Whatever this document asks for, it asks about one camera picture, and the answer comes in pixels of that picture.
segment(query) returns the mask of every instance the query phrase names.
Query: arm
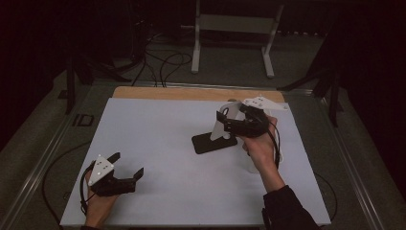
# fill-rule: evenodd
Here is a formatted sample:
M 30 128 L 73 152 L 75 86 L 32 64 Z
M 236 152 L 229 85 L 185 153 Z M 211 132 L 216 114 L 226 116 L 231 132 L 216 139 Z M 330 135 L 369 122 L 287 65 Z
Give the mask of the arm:
M 275 136 L 277 119 L 268 117 L 269 130 Z M 284 184 L 274 162 L 274 145 L 267 133 L 257 138 L 240 137 L 243 148 L 249 152 L 259 171 L 267 194 L 263 197 L 266 214 L 272 229 L 320 229 L 311 215 L 302 207 L 293 191 Z
M 86 181 L 89 180 L 91 173 L 92 172 L 87 173 Z M 87 187 L 87 197 L 89 201 L 87 204 L 86 222 L 80 230 L 102 229 L 104 222 L 110 215 L 111 209 L 119 196 L 98 196 Z

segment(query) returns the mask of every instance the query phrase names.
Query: black sleeve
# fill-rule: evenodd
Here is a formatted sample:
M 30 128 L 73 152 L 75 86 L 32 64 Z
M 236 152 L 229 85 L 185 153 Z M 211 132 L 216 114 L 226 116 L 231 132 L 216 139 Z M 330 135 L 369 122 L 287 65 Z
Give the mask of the black sleeve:
M 314 222 L 308 211 L 302 207 L 301 202 L 289 186 L 286 185 L 277 191 L 264 195 L 263 200 L 265 212 L 271 220 L 272 230 L 320 230 L 320 227 Z
M 83 225 L 81 226 L 80 230 L 100 230 L 100 229 Z

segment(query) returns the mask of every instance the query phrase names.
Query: black cable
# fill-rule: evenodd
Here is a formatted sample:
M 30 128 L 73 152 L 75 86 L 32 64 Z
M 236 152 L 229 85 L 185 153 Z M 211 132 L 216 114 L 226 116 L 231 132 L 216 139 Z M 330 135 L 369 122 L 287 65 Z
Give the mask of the black cable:
M 254 115 L 254 114 L 250 114 L 250 116 L 252 116 L 258 122 L 263 124 L 262 120 L 258 116 Z M 275 139 L 274 135 L 272 135 L 271 131 L 269 130 L 269 125 L 271 125 L 271 126 L 273 126 L 275 128 L 275 132 L 278 135 L 278 142 Z M 277 127 L 273 123 L 271 123 L 269 121 L 268 121 L 268 127 L 266 129 L 266 132 L 268 133 L 269 137 L 272 140 L 272 143 L 274 144 L 274 148 L 275 148 L 275 165 L 276 165 L 276 167 L 278 169 L 279 164 L 280 164 L 280 160 L 281 160 L 281 136 L 279 134 L 279 131 L 278 131 Z
M 107 67 L 107 68 L 116 73 L 121 73 L 121 72 L 129 71 L 130 69 L 137 67 L 140 64 L 140 62 L 141 61 L 137 62 L 137 61 L 131 60 L 131 63 L 129 63 L 127 65 L 123 65 L 123 66 L 115 67 L 115 68 L 109 68 L 109 67 Z
M 87 146 L 91 143 L 91 141 L 83 143 L 81 145 L 78 145 L 72 149 L 69 149 L 65 152 L 63 152 L 59 157 L 57 157 L 52 163 L 51 165 L 48 167 L 47 171 L 44 173 L 44 177 L 42 178 L 42 186 L 41 186 L 41 194 L 42 194 L 42 198 L 44 199 L 45 205 L 47 206 L 48 210 L 50 211 L 51 215 L 54 217 L 54 220 L 56 221 L 56 224 L 58 225 L 60 230 L 63 230 L 63 227 L 61 225 L 59 225 L 60 220 L 59 217 L 57 216 L 56 212 L 54 211 L 54 209 L 51 207 L 51 204 L 49 203 L 46 194 L 45 194 L 45 181 L 47 179 L 48 173 L 51 170 L 52 166 L 59 161 L 63 156 L 67 155 L 70 152 L 73 152 L 74 150 L 80 149 L 84 146 Z
M 147 42 L 147 45 L 148 45 L 150 42 L 154 41 L 154 38 L 155 38 L 156 36 L 158 36 L 158 35 L 154 35 L 152 38 L 150 38 L 150 39 L 148 40 L 148 42 Z M 169 55 L 169 56 L 166 57 L 165 59 L 162 59 L 162 58 L 160 58 L 160 57 L 157 57 L 157 56 L 151 54 L 149 51 L 154 51 L 154 52 L 174 52 L 175 54 Z M 146 46 L 146 51 L 145 51 L 145 53 L 146 53 L 146 55 L 148 55 L 148 56 L 150 56 L 150 57 L 152 57 L 152 58 L 156 58 L 156 59 L 162 61 L 162 64 L 161 64 L 161 67 L 160 67 L 160 71 L 159 71 L 159 79 L 160 79 L 161 84 L 162 84 L 163 87 L 167 87 L 167 79 L 168 79 L 168 77 L 169 77 L 170 75 L 172 75 L 172 74 L 173 74 L 176 70 L 178 70 L 182 65 L 186 65 L 186 64 L 189 64 L 190 62 L 192 62 L 192 56 L 191 56 L 191 55 L 184 54 L 184 53 L 180 53 L 180 52 L 175 51 L 175 50 L 148 50 L 148 49 L 147 49 L 147 46 Z M 169 61 L 169 59 L 171 59 L 171 58 L 173 58 L 173 57 L 176 57 L 176 56 L 180 56 L 180 57 L 182 58 L 182 61 L 179 62 L 179 63 L 175 63 L 175 62 L 170 62 L 170 61 Z M 172 70 L 169 74 L 167 74 L 167 75 L 164 76 L 164 74 L 163 74 L 163 69 L 164 69 L 164 66 L 165 66 L 166 64 L 168 64 L 168 65 L 174 65 L 174 66 L 176 66 L 176 67 L 175 67 L 175 69 Z M 157 77 L 156 77 L 156 75 L 155 75 L 155 73 L 154 73 L 153 67 L 150 66 L 149 64 L 147 64 L 147 66 L 148 66 L 149 70 L 151 71 L 152 77 L 153 77 L 153 79 L 154 79 L 154 81 L 155 81 L 154 86 L 157 87 L 157 86 L 158 86 L 158 85 L 157 85 L 158 82 L 157 82 Z
M 84 198 L 83 182 L 84 182 L 84 179 L 85 179 L 85 177 L 86 177 L 86 174 L 87 174 L 88 172 L 90 172 L 91 170 L 93 170 L 94 164 L 95 164 L 95 162 L 93 161 L 93 162 L 90 164 L 90 166 L 87 167 L 86 170 L 84 170 L 84 172 L 83 172 L 83 174 L 81 175 L 81 178 L 80 178 L 80 184 L 79 184 L 80 209 L 81 209 L 81 211 L 84 213 L 85 216 L 87 215 L 87 201 L 88 201 L 91 197 L 93 197 L 93 196 L 91 196 L 91 197 L 88 198 L 88 199 L 85 199 L 85 198 Z
M 157 81 L 157 79 L 156 79 L 154 69 L 153 69 L 153 67 L 150 66 L 150 64 L 148 64 L 147 62 L 146 62 L 146 65 L 147 65 L 149 71 L 151 72 L 151 78 L 152 78 L 152 79 L 154 80 L 154 82 L 155 82 L 155 83 L 154 83 L 154 87 L 157 87 L 157 86 L 158 86 L 158 81 Z
M 144 69 L 146 68 L 146 65 L 147 65 L 146 56 L 144 56 L 144 58 L 143 58 L 143 63 L 144 63 L 143 67 L 141 68 L 140 72 L 138 72 L 138 75 L 135 77 L 134 81 L 131 83 L 131 86 L 134 86 L 137 79 L 140 78 L 141 74 L 144 72 Z
M 330 218 L 330 221 L 333 222 L 334 219 L 335 219 L 335 216 L 337 215 L 337 210 L 338 210 L 337 194 L 335 194 L 335 191 L 334 191 L 334 189 L 332 188 L 331 184 L 330 184 L 324 177 L 322 177 L 321 175 L 319 175 L 318 173 L 316 173 L 316 172 L 314 172 L 314 171 L 313 171 L 313 173 L 314 173 L 315 175 L 319 176 L 322 180 L 324 180 L 324 181 L 328 184 L 329 188 L 330 188 L 331 191 L 332 191 L 332 194 L 334 195 L 334 204 L 335 204 L 335 205 L 334 205 L 334 212 L 333 212 L 333 214 L 332 214 L 332 216 L 331 216 L 331 218 Z
M 96 194 L 96 193 L 93 193 L 93 194 L 92 194 L 90 197 L 88 197 L 85 201 L 86 201 L 86 202 L 89 202 L 89 200 L 90 200 L 91 198 L 93 198 L 93 196 L 95 196 L 95 194 Z

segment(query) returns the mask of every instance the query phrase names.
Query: metal frame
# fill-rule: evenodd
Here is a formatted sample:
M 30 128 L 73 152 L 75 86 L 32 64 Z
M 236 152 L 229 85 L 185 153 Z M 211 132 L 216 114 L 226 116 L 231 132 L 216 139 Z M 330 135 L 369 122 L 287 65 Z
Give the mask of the metal frame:
M 326 124 L 326 127 L 329 127 L 332 136 L 335 138 L 335 142 L 340 149 L 340 158 L 343 161 L 343 166 L 346 169 L 352 188 L 358 198 L 359 204 L 364 212 L 368 224 L 370 225 L 370 228 L 376 230 L 385 229 L 382 220 L 373 205 L 370 193 L 368 192 L 368 189 L 366 188 L 360 174 L 358 173 L 358 170 L 356 169 L 355 164 L 352 161 L 350 152 L 347 149 L 346 144 L 344 143 L 339 128 L 331 124 L 327 113 L 328 104 L 326 99 L 322 98 L 321 100 L 315 100 L 317 101 L 320 112 L 325 118 L 324 122 Z
M 262 47 L 261 53 L 265 65 L 266 77 L 274 78 L 274 69 L 272 67 L 269 51 L 274 42 L 275 35 L 279 26 L 283 11 L 283 5 L 279 5 L 275 18 L 260 17 L 241 17 L 211 15 L 200 13 L 200 0 L 196 1 L 196 18 L 194 26 L 194 48 L 192 56 L 192 73 L 199 72 L 200 62 L 200 30 L 227 31 L 227 32 L 245 32 L 269 35 L 268 43 Z

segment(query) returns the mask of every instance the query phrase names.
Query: table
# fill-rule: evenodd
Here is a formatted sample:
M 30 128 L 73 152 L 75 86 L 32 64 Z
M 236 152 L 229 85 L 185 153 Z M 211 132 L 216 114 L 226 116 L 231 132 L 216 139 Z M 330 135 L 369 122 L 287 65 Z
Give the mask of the table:
M 116 176 L 128 177 L 135 173 L 131 169 L 141 167 L 145 167 L 145 175 L 135 195 L 123 195 L 118 200 L 107 224 L 261 226 L 261 196 L 265 191 L 260 176 L 247 171 L 249 157 L 240 145 L 203 155 L 191 151 L 192 136 L 211 131 L 214 112 L 225 100 L 259 94 L 283 102 L 280 92 L 260 90 L 117 88 L 103 112 L 82 170 L 97 154 L 108 157 L 109 152 L 121 151 L 124 159 L 118 161 Z M 186 100 L 188 96 L 198 102 Z M 284 161 L 280 167 L 283 179 L 317 222 L 329 224 L 293 116 L 289 111 L 273 114 L 280 118 L 281 138 L 286 143 L 282 145 Z M 71 194 L 62 225 L 84 222 L 78 206 L 78 186 Z

